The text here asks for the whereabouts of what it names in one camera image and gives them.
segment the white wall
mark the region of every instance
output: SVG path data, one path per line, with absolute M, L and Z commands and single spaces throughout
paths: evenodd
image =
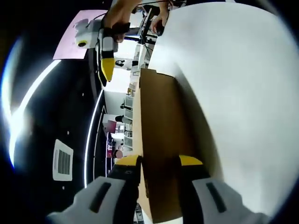
M 107 83 L 105 91 L 127 93 L 130 84 L 130 71 L 114 68 L 112 80 Z
M 108 114 L 123 115 L 124 111 L 120 108 L 126 97 L 125 93 L 105 91 L 105 101 Z
M 122 57 L 133 59 L 137 42 L 124 40 L 118 45 L 118 51 L 114 53 L 114 57 Z
M 102 123 L 106 124 L 106 123 L 108 123 L 109 120 L 115 121 L 116 116 L 117 115 L 113 115 L 113 114 L 104 114 Z
M 223 180 L 255 212 L 273 215 L 299 174 L 298 60 L 279 18 L 213 2 L 172 11 L 150 61 L 149 68 L 180 84 L 187 80 L 210 126 Z

